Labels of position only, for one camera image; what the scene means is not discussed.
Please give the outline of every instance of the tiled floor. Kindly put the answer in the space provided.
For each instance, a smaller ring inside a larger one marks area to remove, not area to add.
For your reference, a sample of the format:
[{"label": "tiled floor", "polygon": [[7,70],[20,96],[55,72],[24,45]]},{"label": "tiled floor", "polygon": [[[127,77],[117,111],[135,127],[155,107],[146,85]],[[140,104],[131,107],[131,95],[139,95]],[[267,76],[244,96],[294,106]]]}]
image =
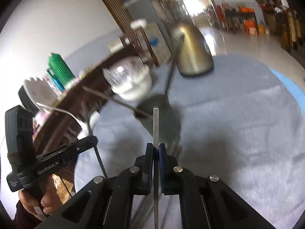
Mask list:
[{"label": "tiled floor", "polygon": [[200,29],[213,55],[238,52],[281,72],[305,91],[305,69],[280,47],[275,36],[225,33],[210,27]]}]

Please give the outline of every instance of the gold kettle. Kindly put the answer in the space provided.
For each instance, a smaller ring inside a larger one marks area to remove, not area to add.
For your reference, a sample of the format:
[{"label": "gold kettle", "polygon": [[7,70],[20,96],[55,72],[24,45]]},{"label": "gold kettle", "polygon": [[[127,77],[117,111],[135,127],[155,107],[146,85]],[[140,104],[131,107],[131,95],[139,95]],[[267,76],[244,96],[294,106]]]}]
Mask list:
[{"label": "gold kettle", "polygon": [[176,45],[175,62],[182,76],[199,76],[214,68],[209,47],[199,29],[189,23],[179,23],[172,30]]}]

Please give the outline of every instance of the gray tablecloth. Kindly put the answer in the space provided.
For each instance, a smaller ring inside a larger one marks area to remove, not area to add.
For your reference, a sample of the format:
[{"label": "gray tablecloth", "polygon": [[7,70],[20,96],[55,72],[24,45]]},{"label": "gray tablecloth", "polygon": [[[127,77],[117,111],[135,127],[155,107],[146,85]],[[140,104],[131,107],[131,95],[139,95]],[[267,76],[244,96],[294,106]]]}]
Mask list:
[{"label": "gray tablecloth", "polygon": [[[175,70],[169,101],[181,120],[178,163],[198,176],[218,175],[276,228],[290,229],[305,209],[305,117],[261,63],[239,54],[215,56],[214,62],[214,71],[198,78]],[[153,71],[152,93],[164,91],[168,69]],[[93,133],[109,177],[132,166],[152,143],[133,113],[113,102],[102,108]],[[82,153],[76,190],[98,175],[94,150]],[[133,228],[153,228],[152,206],[138,215],[142,199],[134,199]],[[178,197],[161,196],[159,224],[181,228]]]}]

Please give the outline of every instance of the white cable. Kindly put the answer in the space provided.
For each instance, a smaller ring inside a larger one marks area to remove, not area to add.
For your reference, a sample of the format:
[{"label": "white cable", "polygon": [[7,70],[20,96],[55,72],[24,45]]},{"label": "white cable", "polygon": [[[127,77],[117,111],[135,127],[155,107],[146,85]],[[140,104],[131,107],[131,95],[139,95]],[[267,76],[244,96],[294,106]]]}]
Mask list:
[{"label": "white cable", "polygon": [[41,107],[45,107],[45,108],[48,108],[48,109],[52,109],[52,110],[55,110],[55,111],[59,111],[59,112],[68,114],[68,115],[72,116],[77,121],[77,123],[81,126],[82,130],[86,130],[87,129],[87,124],[86,123],[84,123],[81,120],[77,119],[72,113],[70,113],[70,112],[68,112],[68,111],[66,111],[64,109],[60,109],[60,108],[56,108],[56,107],[50,107],[48,105],[45,105],[45,104],[42,104],[42,103],[39,103],[39,102],[36,102],[36,104],[38,106],[41,106]]}]

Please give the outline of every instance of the wooden stick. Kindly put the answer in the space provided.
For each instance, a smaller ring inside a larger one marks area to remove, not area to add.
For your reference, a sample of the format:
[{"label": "wooden stick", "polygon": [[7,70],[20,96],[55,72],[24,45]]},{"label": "wooden stick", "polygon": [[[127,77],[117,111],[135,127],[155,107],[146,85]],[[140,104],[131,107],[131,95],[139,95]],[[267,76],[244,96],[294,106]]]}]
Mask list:
[{"label": "wooden stick", "polygon": [[124,103],[124,102],[121,102],[121,101],[118,101],[118,100],[112,98],[111,96],[106,95],[106,94],[103,93],[103,92],[100,92],[100,91],[97,91],[97,90],[90,89],[90,88],[88,88],[87,86],[83,86],[83,89],[84,89],[85,91],[87,91],[87,92],[89,92],[89,93],[91,93],[91,94],[97,95],[97,96],[99,96],[99,97],[101,97],[101,98],[103,98],[103,99],[105,99],[105,100],[110,100],[110,101],[112,101],[112,102],[115,102],[115,103],[117,103],[117,104],[123,106],[123,107],[129,108],[129,109],[133,110],[134,112],[140,113],[140,114],[142,114],[142,115],[144,115],[144,116],[146,116],[146,117],[152,116],[152,114],[146,113],[146,112],[144,112],[143,110],[139,110],[139,109],[137,109],[137,108],[134,108],[134,107],[132,107],[132,106],[129,106],[128,104],[126,104],[126,103]]}]

